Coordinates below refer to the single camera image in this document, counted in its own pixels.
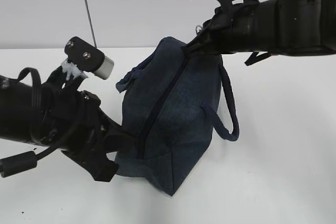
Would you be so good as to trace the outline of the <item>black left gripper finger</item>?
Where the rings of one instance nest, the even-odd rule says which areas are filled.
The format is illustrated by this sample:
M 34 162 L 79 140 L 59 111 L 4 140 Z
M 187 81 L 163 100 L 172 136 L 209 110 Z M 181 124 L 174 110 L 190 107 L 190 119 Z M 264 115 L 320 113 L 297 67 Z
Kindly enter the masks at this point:
M 113 152 L 127 153 L 136 144 L 137 138 L 127 133 L 120 124 L 101 110 L 101 151 L 104 155 Z

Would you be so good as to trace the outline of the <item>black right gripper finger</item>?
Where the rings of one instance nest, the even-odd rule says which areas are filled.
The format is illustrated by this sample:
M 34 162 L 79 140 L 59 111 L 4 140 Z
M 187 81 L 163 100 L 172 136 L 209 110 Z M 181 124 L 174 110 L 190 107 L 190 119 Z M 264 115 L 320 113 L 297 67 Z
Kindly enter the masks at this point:
M 187 56 L 218 55 L 214 41 L 208 34 L 198 34 L 192 41 L 182 46 L 182 51 Z

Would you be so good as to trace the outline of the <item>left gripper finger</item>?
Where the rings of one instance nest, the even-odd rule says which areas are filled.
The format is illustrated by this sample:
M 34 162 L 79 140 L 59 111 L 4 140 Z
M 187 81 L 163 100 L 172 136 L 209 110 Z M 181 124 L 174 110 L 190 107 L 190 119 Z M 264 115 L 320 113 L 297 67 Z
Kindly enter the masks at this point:
M 119 169 L 119 165 L 107 158 L 104 152 L 61 151 L 65 156 L 86 170 L 97 182 L 110 182 Z

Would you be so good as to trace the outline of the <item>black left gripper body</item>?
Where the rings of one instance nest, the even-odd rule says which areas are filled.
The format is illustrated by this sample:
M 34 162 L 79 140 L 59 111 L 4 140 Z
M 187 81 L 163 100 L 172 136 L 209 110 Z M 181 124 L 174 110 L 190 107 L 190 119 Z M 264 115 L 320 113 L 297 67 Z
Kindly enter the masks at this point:
M 56 150 L 78 154 L 103 143 L 116 128 L 115 121 L 101 110 L 100 99 L 88 91 L 79 91 L 85 75 L 66 77 L 66 72 L 57 68 L 42 85 L 46 110 L 40 129 L 47 133 L 42 140 L 47 149 L 40 156 Z

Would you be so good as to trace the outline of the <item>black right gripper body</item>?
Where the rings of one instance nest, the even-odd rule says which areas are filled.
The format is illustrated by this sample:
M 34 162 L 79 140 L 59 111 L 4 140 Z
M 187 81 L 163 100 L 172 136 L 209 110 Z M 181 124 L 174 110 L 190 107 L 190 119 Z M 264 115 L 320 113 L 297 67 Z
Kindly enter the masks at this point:
M 221 40 L 224 38 L 223 31 L 230 30 L 234 21 L 235 15 L 243 8 L 259 4 L 259 0 L 217 0 L 220 7 L 215 9 L 215 15 L 198 34 L 208 34 L 214 41 L 215 50 L 224 53 Z

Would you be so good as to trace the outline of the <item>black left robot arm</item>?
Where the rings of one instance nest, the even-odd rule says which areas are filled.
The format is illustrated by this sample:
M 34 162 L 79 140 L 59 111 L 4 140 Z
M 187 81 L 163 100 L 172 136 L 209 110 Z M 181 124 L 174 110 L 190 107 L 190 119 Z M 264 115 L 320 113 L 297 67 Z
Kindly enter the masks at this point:
M 61 69 L 42 82 L 29 67 L 16 79 L 1 77 L 1 138 L 44 147 L 2 158 L 2 177 L 34 169 L 59 150 L 94 180 L 112 180 L 119 165 L 107 155 L 129 151 L 136 139 L 102 111 L 95 94 L 79 90 L 82 82 L 82 77 L 66 80 Z

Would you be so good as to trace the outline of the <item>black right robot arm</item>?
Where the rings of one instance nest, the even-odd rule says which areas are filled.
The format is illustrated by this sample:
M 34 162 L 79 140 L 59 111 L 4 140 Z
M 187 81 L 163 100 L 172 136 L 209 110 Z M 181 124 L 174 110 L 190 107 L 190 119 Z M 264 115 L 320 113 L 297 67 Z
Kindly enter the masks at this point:
M 335 54 L 335 0 L 217 1 L 214 16 L 185 46 L 189 54 Z

